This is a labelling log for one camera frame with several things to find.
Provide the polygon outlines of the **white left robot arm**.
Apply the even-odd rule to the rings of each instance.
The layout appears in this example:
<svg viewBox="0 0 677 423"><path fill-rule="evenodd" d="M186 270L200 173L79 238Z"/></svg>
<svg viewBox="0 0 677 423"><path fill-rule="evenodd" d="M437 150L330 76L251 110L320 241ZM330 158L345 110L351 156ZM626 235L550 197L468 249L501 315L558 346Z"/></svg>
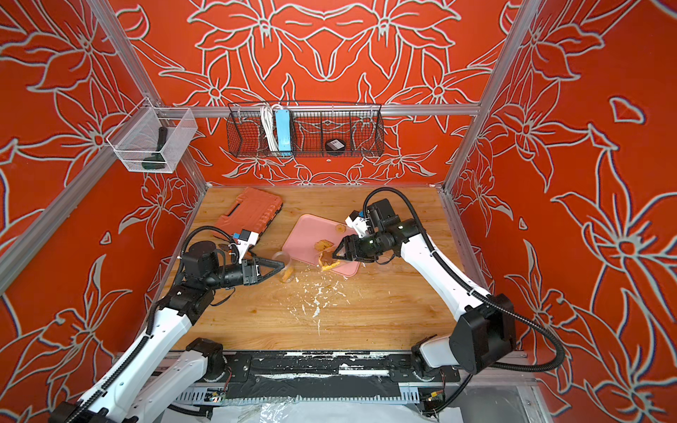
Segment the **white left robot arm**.
<svg viewBox="0 0 677 423"><path fill-rule="evenodd" d="M179 268L166 295L153 305L146 327L113 367L75 402L63 402L51 422L154 422L194 382L217 382L229 376L221 344L194 340L166 370L154 372L171 347L210 307L219 306L219 290L258 285L280 273L285 264L251 252L259 235L228 234L218 227L189 233Z"/></svg>

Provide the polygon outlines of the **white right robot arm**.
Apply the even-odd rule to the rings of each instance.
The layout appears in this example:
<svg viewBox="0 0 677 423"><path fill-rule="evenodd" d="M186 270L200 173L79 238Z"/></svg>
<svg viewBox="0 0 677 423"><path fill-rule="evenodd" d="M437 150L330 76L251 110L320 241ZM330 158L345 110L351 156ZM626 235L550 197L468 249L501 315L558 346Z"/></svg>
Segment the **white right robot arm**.
<svg viewBox="0 0 677 423"><path fill-rule="evenodd" d="M388 199L373 199L382 192L383 188L370 192L361 210L355 210L347 217L347 227L353 232L341 240L333 258L378 264L384 254L391 253L418 271L435 290L456 324L451 334L433 336L414 346L413 353L423 368L450 366L477 375L486 368L542 373L562 366L566 350L552 331L517 313L507 296L490 294L453 264L437 248L403 192L390 190L410 211L408 220L402 220L395 213ZM552 359L532 365L503 360L517 347L518 323L534 330L552 345L555 350Z"/></svg>

